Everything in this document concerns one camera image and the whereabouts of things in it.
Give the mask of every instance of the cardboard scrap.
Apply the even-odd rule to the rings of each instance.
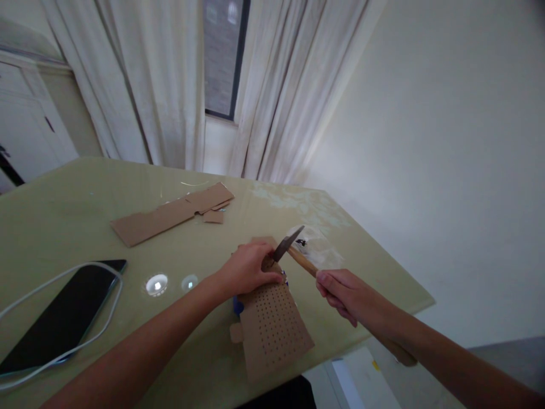
[[[195,206],[200,214],[233,198],[234,195],[220,182],[206,190],[190,193],[185,197],[188,202]]]
[[[281,273],[282,268],[271,261],[264,260],[262,268],[270,266],[267,271]],[[244,304],[244,310],[240,324],[231,326],[230,335],[234,343],[242,341],[251,383],[295,362],[314,346],[284,282],[266,284],[239,295],[238,300]]]
[[[223,212],[208,210],[203,215],[203,220],[205,223],[219,223],[223,224]]]
[[[219,210],[219,209],[221,209],[221,208],[224,208],[224,207],[226,207],[226,206],[229,206],[230,203],[231,203],[231,201],[226,201],[226,202],[220,203],[220,204],[218,204],[217,206],[214,206],[214,207],[212,208],[212,210]]]
[[[110,225],[127,247],[133,247],[191,219],[195,212],[194,205],[182,198],[165,203],[149,213],[135,213],[112,220]]]
[[[197,212],[203,214],[213,207],[226,206],[225,203],[233,198],[234,195],[219,182],[206,190],[165,203],[149,213],[135,213],[112,220],[110,225],[127,247],[133,247],[191,219]],[[206,218],[209,220],[205,222],[223,223],[223,212],[213,211]]]

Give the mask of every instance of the plastic bag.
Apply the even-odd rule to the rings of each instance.
[[[295,233],[299,227],[300,224],[291,228],[288,236]],[[339,269],[345,260],[316,226],[305,225],[292,245],[320,270]]]

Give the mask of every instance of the table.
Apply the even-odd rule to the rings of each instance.
[[[235,195],[224,224],[196,216],[140,245],[127,248],[109,221],[150,211],[175,198],[223,182]],[[151,317],[183,296],[181,282],[217,271],[240,243],[253,236],[277,242],[297,224],[318,226],[350,269],[405,311],[434,303],[373,238],[324,191],[226,176],[80,158],[0,196],[0,308],[70,267],[91,260],[124,258],[124,289],[108,330],[68,362],[0,393],[3,408],[37,407]],[[235,407],[328,359],[370,334],[330,308],[314,279],[288,255],[280,262],[301,317],[316,346],[294,364],[255,385],[248,384],[242,344],[232,344],[237,321],[231,302],[211,313],[180,348],[138,407]],[[155,274],[168,277],[166,291],[148,295]],[[0,324],[3,359],[67,282],[59,280],[8,314]],[[101,329],[110,297],[93,325]]]

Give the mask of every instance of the smartphone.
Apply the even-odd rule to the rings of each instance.
[[[123,273],[126,260],[100,261]],[[80,268],[0,364],[0,376],[39,368],[79,345],[118,278],[98,266]]]

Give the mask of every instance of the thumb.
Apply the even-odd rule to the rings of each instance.
[[[346,290],[346,287],[344,287],[343,284],[339,283],[336,279],[334,279],[332,276],[330,276],[328,273],[324,272],[317,272],[316,273],[316,280],[318,283],[322,284],[322,286],[329,291],[331,294],[337,296],[339,298],[344,291]]]
[[[284,278],[282,277],[281,274],[278,274],[278,273],[274,273],[274,272],[269,272],[269,273],[259,273],[259,282],[260,284],[259,285],[263,285],[263,284],[269,284],[269,283],[281,283],[282,281],[284,281]]]

